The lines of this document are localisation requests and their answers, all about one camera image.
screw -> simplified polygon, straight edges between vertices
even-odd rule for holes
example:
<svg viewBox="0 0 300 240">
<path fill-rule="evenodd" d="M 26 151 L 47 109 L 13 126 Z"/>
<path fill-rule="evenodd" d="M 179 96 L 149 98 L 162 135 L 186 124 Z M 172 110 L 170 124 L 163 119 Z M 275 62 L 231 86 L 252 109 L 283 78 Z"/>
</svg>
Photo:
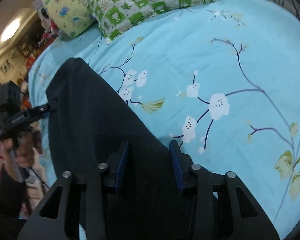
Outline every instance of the screw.
<svg viewBox="0 0 300 240">
<path fill-rule="evenodd" d="M 69 178 L 71 175 L 72 175 L 71 171 L 65 171 L 65 172 L 62 174 L 62 177 L 64 177 L 64 178 Z"/>
<path fill-rule="evenodd" d="M 233 179 L 233 178 L 235 178 L 237 175 L 236 175 L 233 171 L 229 171 L 229 172 L 227 173 L 227 176 L 228 176 L 229 178 Z"/>
<path fill-rule="evenodd" d="M 192 164 L 191 169 L 193 169 L 194 171 L 198 171 L 201 169 L 201 166 L 199 164 Z"/>
<path fill-rule="evenodd" d="M 106 163 L 99 163 L 98 164 L 98 168 L 100 170 L 104 170 L 104 169 L 108 168 L 108 164 L 106 164 Z"/>
</svg>

person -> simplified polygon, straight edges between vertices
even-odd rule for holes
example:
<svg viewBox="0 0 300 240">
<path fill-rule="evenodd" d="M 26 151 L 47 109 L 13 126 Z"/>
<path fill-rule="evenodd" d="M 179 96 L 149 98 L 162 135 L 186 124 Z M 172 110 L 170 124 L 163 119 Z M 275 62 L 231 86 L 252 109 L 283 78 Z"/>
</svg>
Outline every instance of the person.
<svg viewBox="0 0 300 240">
<path fill-rule="evenodd" d="M 26 194 L 25 182 L 19 183 L 13 168 L 10 150 L 12 139 L 2 142 L 4 165 L 0 172 L 0 240 L 15 240 L 26 220 L 18 219 L 21 205 Z M 23 133 L 22 144 L 16 150 L 16 162 L 22 168 L 34 164 L 34 139 L 29 132 Z"/>
</svg>

sleeve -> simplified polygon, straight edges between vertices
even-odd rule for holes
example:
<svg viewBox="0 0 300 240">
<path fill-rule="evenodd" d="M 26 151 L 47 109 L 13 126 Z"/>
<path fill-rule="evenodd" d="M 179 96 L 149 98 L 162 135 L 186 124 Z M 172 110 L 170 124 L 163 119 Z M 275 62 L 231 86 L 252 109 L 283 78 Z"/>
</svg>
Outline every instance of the sleeve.
<svg viewBox="0 0 300 240">
<path fill-rule="evenodd" d="M 0 213 L 17 218 L 25 192 L 25 182 L 15 181 L 3 168 L 0 174 Z"/>
</svg>

light blue bedsheet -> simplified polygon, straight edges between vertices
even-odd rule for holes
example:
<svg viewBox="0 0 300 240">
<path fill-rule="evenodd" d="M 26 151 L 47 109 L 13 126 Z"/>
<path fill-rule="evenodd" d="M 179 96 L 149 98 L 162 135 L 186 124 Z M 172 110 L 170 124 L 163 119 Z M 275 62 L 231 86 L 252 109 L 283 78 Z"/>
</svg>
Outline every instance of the light blue bedsheet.
<svg viewBox="0 0 300 240">
<path fill-rule="evenodd" d="M 300 22 L 293 15 L 266 0 L 221 0 L 151 18 L 110 45 L 93 25 L 76 39 L 58 38 L 36 60 L 34 106 L 47 102 L 69 57 L 83 58 L 164 145 L 179 137 L 195 163 L 236 172 L 281 239 L 293 229 L 300 219 Z M 47 126 L 42 120 L 51 185 Z"/>
</svg>

wall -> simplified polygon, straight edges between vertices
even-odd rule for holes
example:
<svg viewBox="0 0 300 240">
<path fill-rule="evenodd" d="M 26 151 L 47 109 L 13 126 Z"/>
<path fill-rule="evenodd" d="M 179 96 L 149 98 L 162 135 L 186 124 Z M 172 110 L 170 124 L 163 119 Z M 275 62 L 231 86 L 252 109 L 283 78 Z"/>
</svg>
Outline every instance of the wall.
<svg viewBox="0 0 300 240">
<path fill-rule="evenodd" d="M 26 60 L 16 49 L 14 49 L 14 57 L 10 58 L 11 50 L 5 52 L 0 56 L 0 66 L 4 64 L 4 62 L 8 59 L 10 64 L 14 66 L 14 68 L 10 68 L 6 74 L 0 71 L 0 83 L 5 84 L 6 82 L 12 80 L 13 82 L 17 82 L 18 78 L 22 78 L 26 74 Z"/>
</svg>

